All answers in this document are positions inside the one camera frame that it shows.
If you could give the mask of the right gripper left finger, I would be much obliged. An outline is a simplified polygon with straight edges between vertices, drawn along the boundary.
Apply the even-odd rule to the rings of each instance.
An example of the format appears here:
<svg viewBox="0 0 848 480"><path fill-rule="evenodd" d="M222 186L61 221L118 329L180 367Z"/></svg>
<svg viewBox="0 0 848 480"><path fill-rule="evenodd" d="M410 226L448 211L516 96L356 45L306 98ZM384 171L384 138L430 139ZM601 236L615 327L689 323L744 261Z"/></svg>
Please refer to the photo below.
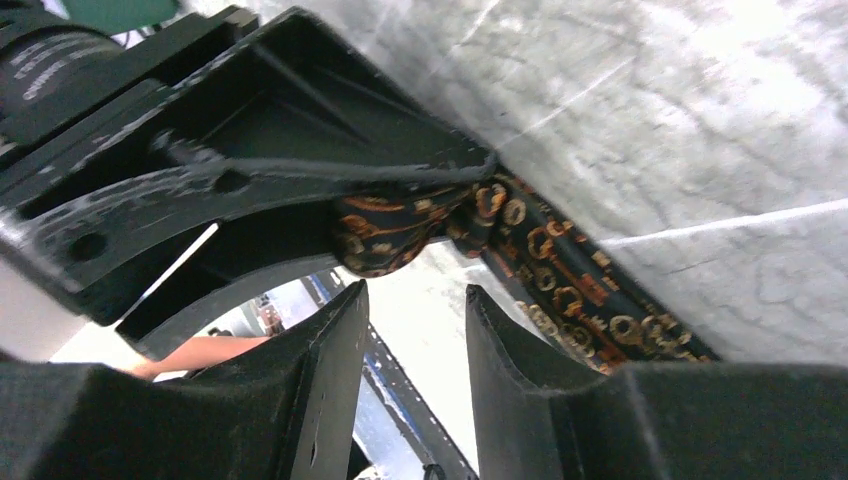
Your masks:
<svg viewBox="0 0 848 480"><path fill-rule="evenodd" d="M189 379L101 364L1 366L5 479L344 479L363 366L364 281Z"/></svg>

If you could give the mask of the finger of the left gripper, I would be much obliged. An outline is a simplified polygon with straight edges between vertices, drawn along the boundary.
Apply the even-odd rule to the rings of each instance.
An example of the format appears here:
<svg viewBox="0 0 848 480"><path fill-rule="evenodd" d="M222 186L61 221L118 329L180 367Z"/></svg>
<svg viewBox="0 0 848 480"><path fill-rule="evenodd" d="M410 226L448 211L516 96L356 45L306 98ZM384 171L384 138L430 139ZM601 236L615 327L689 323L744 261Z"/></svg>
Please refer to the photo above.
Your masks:
<svg viewBox="0 0 848 480"><path fill-rule="evenodd" d="M292 7L178 84L146 80L1 163L1 254L65 308L108 324L205 225L469 184L496 162Z"/></svg>
<svg viewBox="0 0 848 480"><path fill-rule="evenodd" d="M334 266L334 250L323 228L222 229L132 310L116 333L140 354L162 359L243 302Z"/></svg>

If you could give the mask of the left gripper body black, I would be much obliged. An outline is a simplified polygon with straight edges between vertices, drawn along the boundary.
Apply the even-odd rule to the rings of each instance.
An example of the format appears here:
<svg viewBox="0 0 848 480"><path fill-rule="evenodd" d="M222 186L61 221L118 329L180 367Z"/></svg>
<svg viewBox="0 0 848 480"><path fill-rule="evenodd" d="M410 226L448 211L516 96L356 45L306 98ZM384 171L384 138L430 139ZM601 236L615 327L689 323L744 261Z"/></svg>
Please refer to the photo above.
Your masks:
<svg viewBox="0 0 848 480"><path fill-rule="evenodd" d="M190 13L138 46L63 19L32 1L1 4L1 163L10 166L134 86L174 86L259 27L229 6Z"/></svg>

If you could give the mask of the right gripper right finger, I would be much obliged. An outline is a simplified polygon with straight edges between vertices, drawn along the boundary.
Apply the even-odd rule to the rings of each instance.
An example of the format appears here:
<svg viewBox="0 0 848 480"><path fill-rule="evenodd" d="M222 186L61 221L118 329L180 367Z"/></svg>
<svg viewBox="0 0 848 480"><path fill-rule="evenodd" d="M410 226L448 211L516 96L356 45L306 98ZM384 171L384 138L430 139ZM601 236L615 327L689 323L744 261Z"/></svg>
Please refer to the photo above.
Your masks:
<svg viewBox="0 0 848 480"><path fill-rule="evenodd" d="M630 362L600 374L467 289L483 479L843 479L847 371Z"/></svg>

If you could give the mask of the brown patterned necktie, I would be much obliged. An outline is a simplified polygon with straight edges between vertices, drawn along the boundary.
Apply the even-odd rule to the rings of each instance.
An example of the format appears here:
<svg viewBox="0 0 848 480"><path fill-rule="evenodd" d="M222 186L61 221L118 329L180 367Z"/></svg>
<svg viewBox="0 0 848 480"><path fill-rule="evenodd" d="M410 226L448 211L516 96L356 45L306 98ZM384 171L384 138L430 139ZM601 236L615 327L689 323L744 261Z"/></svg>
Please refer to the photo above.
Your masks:
<svg viewBox="0 0 848 480"><path fill-rule="evenodd" d="M712 362L717 354L565 214L507 170L474 185L334 204L337 258L375 278L436 236L482 260L554 347L608 373L628 361Z"/></svg>

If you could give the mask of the person forearm in background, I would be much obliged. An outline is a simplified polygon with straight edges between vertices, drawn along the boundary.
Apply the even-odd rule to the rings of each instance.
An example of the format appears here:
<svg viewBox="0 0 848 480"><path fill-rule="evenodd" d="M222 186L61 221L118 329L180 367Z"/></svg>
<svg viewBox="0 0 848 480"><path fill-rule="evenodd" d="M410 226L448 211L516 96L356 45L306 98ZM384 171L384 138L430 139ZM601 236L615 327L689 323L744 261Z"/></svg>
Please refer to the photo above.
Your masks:
<svg viewBox="0 0 848 480"><path fill-rule="evenodd" d="M271 336L192 337L162 360L142 357L131 366L120 367L120 370L141 379L154 380L165 373L209 368L244 354L270 339Z"/></svg>

